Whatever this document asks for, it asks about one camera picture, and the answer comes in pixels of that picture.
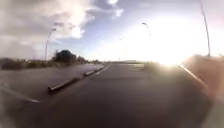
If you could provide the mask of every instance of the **white line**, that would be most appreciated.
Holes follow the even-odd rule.
[[[188,74],[190,74],[194,79],[196,79],[206,90],[206,92],[208,92],[208,85],[201,80],[199,77],[197,77],[194,73],[192,73],[190,70],[188,70],[187,68],[185,68],[182,64],[179,65],[181,68],[183,68]]]
[[[35,99],[32,99],[32,98],[28,98],[22,94],[19,94],[9,88],[6,88],[8,85],[5,84],[5,87],[4,86],[0,86],[0,90],[4,91],[4,92],[7,92],[8,94],[11,94],[13,96],[15,96],[16,98],[19,98],[19,99],[23,99],[23,100],[26,100],[26,101],[30,101],[30,102],[33,102],[33,103],[39,103],[40,101],[38,100],[35,100]]]

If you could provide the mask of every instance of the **sky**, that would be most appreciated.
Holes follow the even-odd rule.
[[[87,59],[177,60],[224,54],[224,0],[1,0],[0,57],[48,59],[62,49]],[[147,23],[149,31],[142,23]]]

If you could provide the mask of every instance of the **road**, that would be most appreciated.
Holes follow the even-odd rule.
[[[192,79],[155,77],[128,64],[111,64],[40,103],[4,96],[7,128],[198,128],[211,107]]]
[[[36,100],[48,98],[46,88],[55,86],[74,77],[80,78],[85,72],[103,65],[85,64],[64,68],[42,68],[18,71],[1,71],[0,85]]]

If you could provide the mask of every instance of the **street lamp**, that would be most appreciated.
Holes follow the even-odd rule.
[[[46,46],[45,46],[45,60],[47,61],[47,47],[48,47],[48,43],[49,43],[49,39],[51,37],[51,34],[56,31],[56,28],[52,28],[49,35],[48,35],[48,38],[47,38],[47,42],[46,42]]]
[[[145,25],[146,27],[147,27],[147,29],[148,29],[148,31],[149,31],[149,35],[151,36],[151,32],[150,32],[150,30],[149,30],[149,26],[148,26],[148,24],[147,23],[142,23],[143,25]]]
[[[201,0],[199,0],[199,5],[200,5],[200,8],[201,8],[201,13],[202,13],[204,23],[205,23],[207,43],[208,43],[208,57],[210,57],[211,56],[211,49],[210,49],[210,37],[209,37],[209,31],[208,31],[208,23],[207,23],[207,18],[206,18],[205,11],[204,11]]]

